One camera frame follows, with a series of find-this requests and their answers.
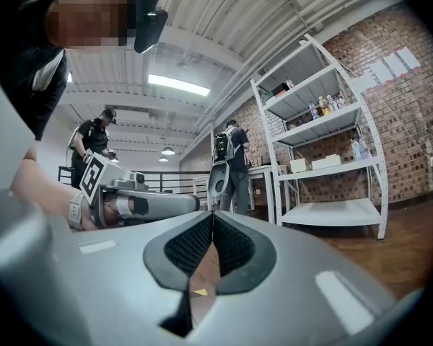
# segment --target black shirt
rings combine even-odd
[[[48,42],[45,16],[54,0],[39,0],[24,9],[19,1],[3,1],[0,11],[0,85],[16,111],[41,140],[46,123],[66,88],[64,55],[48,88],[32,93],[32,80],[62,48]]]
[[[85,150],[90,149],[94,153],[101,154],[101,151],[108,147],[109,135],[105,128],[101,127],[101,119],[85,120],[79,127],[78,131],[83,137],[82,143]],[[79,152],[76,150],[72,154],[73,159],[81,159]]]
[[[247,167],[245,166],[244,160],[244,147],[242,146],[244,143],[248,142],[247,135],[242,128],[234,128],[231,130],[231,142],[234,148],[237,148],[239,145],[239,149],[236,151],[234,158],[229,161],[229,166],[231,170],[235,172],[246,172]]]

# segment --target shelf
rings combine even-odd
[[[369,199],[332,203],[299,204],[284,214],[281,221],[308,226],[368,226],[380,224],[382,218]]]
[[[272,97],[263,107],[283,120],[305,114],[311,103],[319,103],[319,96],[335,95],[340,92],[335,66],[327,66],[300,82],[280,97]]]
[[[370,167],[371,165],[376,165],[378,163],[380,163],[380,158],[373,156],[372,158],[368,158],[365,160],[352,161],[351,163],[336,165],[334,167],[308,170],[306,172],[298,172],[292,174],[283,174],[279,176],[279,180],[288,181],[291,179],[303,179],[303,178],[326,176],[329,174],[343,173],[350,170],[366,168],[366,167]]]
[[[290,79],[294,81],[294,83],[296,83],[295,81],[300,83],[302,80],[312,76],[323,68],[316,47],[308,41],[304,45],[299,46],[279,64],[274,66],[268,73],[261,77],[255,85],[260,86],[260,84],[268,77],[273,74],[276,75],[276,71],[286,63],[289,64],[288,72],[291,76]]]
[[[311,120],[293,130],[280,133],[274,136],[271,142],[280,142],[291,147],[298,147],[321,138],[333,136],[354,128],[360,111],[361,105],[355,102],[328,115]]]

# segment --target metal shelving unit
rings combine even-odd
[[[362,99],[361,94],[354,88],[349,75],[339,62],[310,35],[305,35],[306,43],[301,45],[284,60],[274,66],[260,80],[250,80],[261,113],[263,128],[268,141],[268,150],[271,158],[274,179],[274,195],[276,201],[276,224],[295,223],[312,226],[366,226],[378,225],[378,239],[385,237],[388,215],[388,179],[380,137],[374,119]],[[258,87],[275,71],[286,63],[294,74],[296,86],[279,97],[272,97],[263,104]],[[308,113],[309,104],[318,102],[319,96],[335,95],[340,91],[346,93],[343,85],[352,91],[356,102],[312,120],[306,124],[287,130],[286,122]],[[272,136],[268,126],[265,112],[268,111],[284,121],[283,133]],[[315,169],[294,174],[280,174],[276,163],[274,143],[296,148],[333,136],[337,133],[355,128],[361,115],[364,115],[374,141],[376,156],[365,160],[353,161],[324,169]],[[335,201],[327,203],[301,203],[299,198],[298,180],[319,177],[329,174],[347,172],[355,169],[367,169],[368,198]],[[370,172],[373,169],[382,191],[380,212],[372,203],[372,186]],[[281,183],[292,180],[296,189],[296,206],[282,215],[281,211]]]

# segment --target table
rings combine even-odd
[[[279,165],[279,168],[282,171],[282,174],[287,173],[287,166]],[[253,167],[248,170],[248,192],[250,197],[250,209],[255,210],[255,198],[253,196],[253,180],[264,178],[265,186],[266,186],[266,199],[268,203],[268,222],[275,224],[276,223],[276,215],[274,213],[274,195],[273,195],[273,186],[271,184],[271,174],[273,169],[271,165],[263,165],[261,167]],[[209,176],[199,176],[193,178],[193,191],[194,195],[197,195],[197,186],[202,185],[204,182],[207,186],[209,183]],[[285,202],[287,211],[290,210],[290,189],[289,189],[289,181],[284,181],[284,194],[285,194]],[[207,210],[211,210],[211,198],[207,191]],[[234,198],[231,200],[230,211],[234,211]]]

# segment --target ceiling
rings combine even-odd
[[[297,44],[369,0],[159,0],[169,19],[147,53],[131,45],[67,50],[69,83],[56,109],[68,128],[98,116],[106,105],[146,116],[110,127],[110,147],[184,152],[197,133]],[[150,85],[148,74],[210,88],[207,97]]]

